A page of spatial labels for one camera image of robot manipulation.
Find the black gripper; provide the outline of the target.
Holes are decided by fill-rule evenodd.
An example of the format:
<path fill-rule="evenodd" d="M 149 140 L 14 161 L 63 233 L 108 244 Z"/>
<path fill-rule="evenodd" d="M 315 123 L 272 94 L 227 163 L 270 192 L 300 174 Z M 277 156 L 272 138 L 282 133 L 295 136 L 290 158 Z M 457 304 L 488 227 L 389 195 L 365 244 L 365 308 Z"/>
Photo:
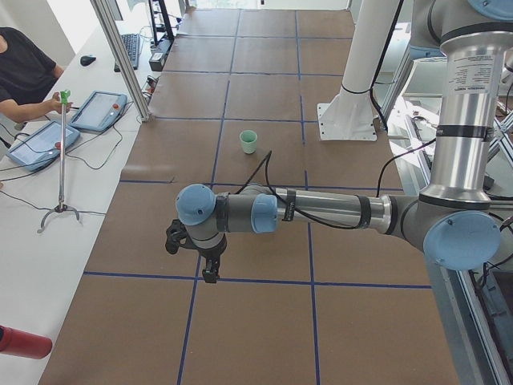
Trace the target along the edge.
<path fill-rule="evenodd" d="M 219 269 L 221 262 L 221 255 L 226 250 L 227 239 L 222 236 L 219 242 L 213 247 L 199 248 L 200 256 L 206 261 L 205 267 L 202 270 L 202 276 L 206 283 L 216 284 L 219 279 Z"/>

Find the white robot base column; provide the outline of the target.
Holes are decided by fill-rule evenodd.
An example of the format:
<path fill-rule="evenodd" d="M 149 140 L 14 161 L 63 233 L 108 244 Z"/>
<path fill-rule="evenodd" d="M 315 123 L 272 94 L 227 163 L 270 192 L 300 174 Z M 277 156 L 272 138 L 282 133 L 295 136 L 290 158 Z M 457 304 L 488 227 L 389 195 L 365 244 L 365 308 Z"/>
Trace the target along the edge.
<path fill-rule="evenodd" d="M 321 140 L 377 139 L 372 89 L 401 8 L 398 0 L 362 1 L 340 91 L 317 105 Z"/>

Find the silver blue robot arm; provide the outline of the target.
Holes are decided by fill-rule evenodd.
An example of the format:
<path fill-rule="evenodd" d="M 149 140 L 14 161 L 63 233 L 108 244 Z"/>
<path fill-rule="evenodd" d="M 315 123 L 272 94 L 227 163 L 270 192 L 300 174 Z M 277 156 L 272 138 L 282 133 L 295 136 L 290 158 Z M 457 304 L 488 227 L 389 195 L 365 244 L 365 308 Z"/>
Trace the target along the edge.
<path fill-rule="evenodd" d="M 509 1 L 416 1 L 411 47 L 443 53 L 446 82 L 428 185 L 416 196 L 365 197 L 247 182 L 235 193 L 202 184 L 182 189 L 166 250 L 194 249 L 204 280 L 219 277 L 230 232 L 271 233 L 303 220 L 335 229 L 374 229 L 410 243 L 428 261 L 472 270 L 498 251 L 501 233 L 483 190 L 505 52 L 512 47 Z"/>

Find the person's hand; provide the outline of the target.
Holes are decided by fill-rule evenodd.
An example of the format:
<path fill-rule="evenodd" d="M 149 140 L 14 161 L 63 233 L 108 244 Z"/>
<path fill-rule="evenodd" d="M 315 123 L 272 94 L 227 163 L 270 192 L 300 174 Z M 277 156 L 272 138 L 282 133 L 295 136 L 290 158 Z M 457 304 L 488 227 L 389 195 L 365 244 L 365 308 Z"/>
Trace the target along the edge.
<path fill-rule="evenodd" d="M 54 111 L 59 113 L 60 115 L 62 115 L 63 112 L 67 114 L 71 110 L 72 106 L 72 102 L 67 102 L 63 104 L 59 92 L 55 92 L 52 95 L 52 98 L 46 101 L 46 107 L 48 108 L 49 112 Z"/>

